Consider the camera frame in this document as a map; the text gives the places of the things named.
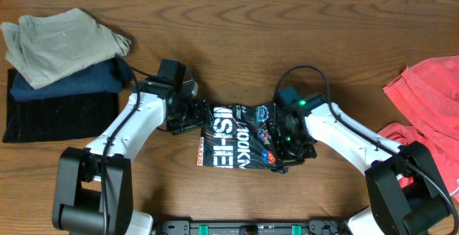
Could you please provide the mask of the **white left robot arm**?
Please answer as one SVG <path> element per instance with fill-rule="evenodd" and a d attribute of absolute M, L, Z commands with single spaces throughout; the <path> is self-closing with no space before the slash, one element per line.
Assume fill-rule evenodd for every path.
<path fill-rule="evenodd" d="M 142 81 L 120 115 L 83 149 L 60 156 L 52 225 L 69 234 L 152 234 L 152 215 L 133 206 L 132 163 L 157 128 L 184 133 L 208 119 L 198 85 Z"/>

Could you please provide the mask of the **black orange patterned jersey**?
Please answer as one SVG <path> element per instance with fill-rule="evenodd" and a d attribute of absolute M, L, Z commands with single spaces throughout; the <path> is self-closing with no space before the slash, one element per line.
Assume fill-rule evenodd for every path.
<path fill-rule="evenodd" d="M 274 104 L 212 107 L 210 113 L 201 129 L 198 166 L 288 172 L 269 131 Z"/>

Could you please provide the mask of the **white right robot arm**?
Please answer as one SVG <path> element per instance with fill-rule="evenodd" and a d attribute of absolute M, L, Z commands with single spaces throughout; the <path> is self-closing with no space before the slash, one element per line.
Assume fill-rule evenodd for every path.
<path fill-rule="evenodd" d="M 292 87 L 276 92 L 273 139 L 289 156 L 315 157 L 322 142 L 365 177 L 370 205 L 350 217 L 348 234 L 427 234 L 458 217 L 429 150 L 377 135 L 321 93 L 304 98 Z"/>

